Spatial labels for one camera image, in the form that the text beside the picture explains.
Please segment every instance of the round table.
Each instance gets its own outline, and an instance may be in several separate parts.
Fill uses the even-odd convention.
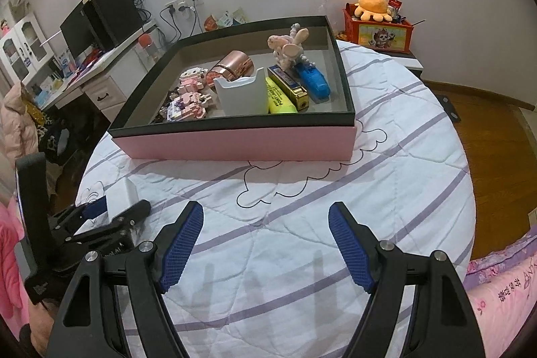
[[[164,300],[191,357],[340,357],[369,295],[355,285],[328,228],[343,201],[378,240],[445,251],[464,278],[475,202],[457,133],[434,95],[390,57],[338,42],[358,136],[349,162],[131,160],[106,134],[77,203],[129,178],[152,212],[135,243],[153,239],[189,200],[205,222]],[[103,223],[96,221],[93,226]],[[406,287],[387,356],[399,356],[413,290]],[[126,291],[125,330],[144,356]]]

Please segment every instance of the screw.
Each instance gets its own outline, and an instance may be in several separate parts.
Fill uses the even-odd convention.
[[[447,255],[445,252],[442,251],[434,251],[434,257],[437,261],[445,261],[447,260]]]
[[[385,251],[393,251],[395,247],[395,245],[389,240],[382,240],[379,244],[380,248],[384,249]]]
[[[141,242],[138,246],[138,250],[140,252],[149,252],[151,249],[153,249],[153,243],[152,242]]]
[[[86,261],[91,262],[95,261],[98,256],[99,254],[96,251],[89,251],[84,258],[86,259]]]

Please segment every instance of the plush toy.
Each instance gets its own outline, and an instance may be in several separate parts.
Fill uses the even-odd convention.
[[[312,64],[308,58],[304,55],[304,49],[302,43],[304,43],[309,37],[308,28],[300,28],[299,23],[295,23],[291,27],[289,35],[273,35],[268,38],[268,46],[274,52],[274,56],[278,65],[287,70],[295,66],[299,62],[305,64]]]
[[[362,20],[373,20],[376,22],[392,21],[392,17],[388,13],[388,2],[386,0],[358,0],[354,15]]]

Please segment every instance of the stuffed bunny toy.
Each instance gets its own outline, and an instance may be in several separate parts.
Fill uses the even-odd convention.
[[[304,64],[311,64],[315,66],[313,62],[310,62],[304,55],[304,49],[302,43],[304,43],[309,37],[308,28],[300,28],[299,23],[295,23],[291,27],[289,35],[273,35],[268,38],[268,46],[274,51],[278,66],[283,70],[295,66],[299,62]]]

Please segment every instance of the blue textured pad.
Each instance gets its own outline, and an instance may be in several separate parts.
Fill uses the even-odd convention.
[[[375,285],[370,260],[336,204],[328,212],[328,226],[355,284],[370,292]]]
[[[179,282],[202,227],[203,208],[197,204],[190,212],[162,261],[160,285],[164,292]]]
[[[95,202],[88,204],[82,211],[82,216],[85,219],[96,219],[106,211],[108,211],[108,206],[106,205],[106,196],[103,196]]]

